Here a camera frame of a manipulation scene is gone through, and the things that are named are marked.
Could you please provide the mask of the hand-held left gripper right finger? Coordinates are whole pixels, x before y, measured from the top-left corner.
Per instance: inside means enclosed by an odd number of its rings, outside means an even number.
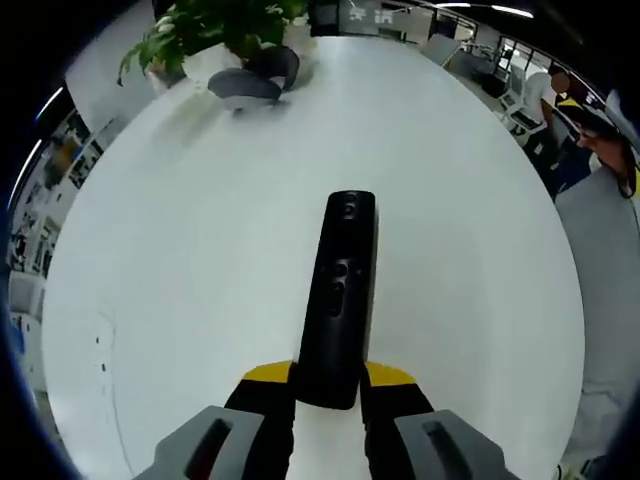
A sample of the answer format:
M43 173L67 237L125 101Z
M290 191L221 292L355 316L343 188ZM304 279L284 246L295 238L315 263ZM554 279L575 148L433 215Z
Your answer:
M436 410L407 372L366 362L364 450L373 479L514 479L501 447L454 412Z

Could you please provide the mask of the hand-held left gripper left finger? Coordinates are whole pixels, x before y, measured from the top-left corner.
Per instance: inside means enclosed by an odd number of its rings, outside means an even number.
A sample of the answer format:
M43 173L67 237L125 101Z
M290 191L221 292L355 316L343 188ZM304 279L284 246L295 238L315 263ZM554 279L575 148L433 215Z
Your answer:
M283 479L293 452L293 362L247 372L226 403L208 406L161 440L149 479Z

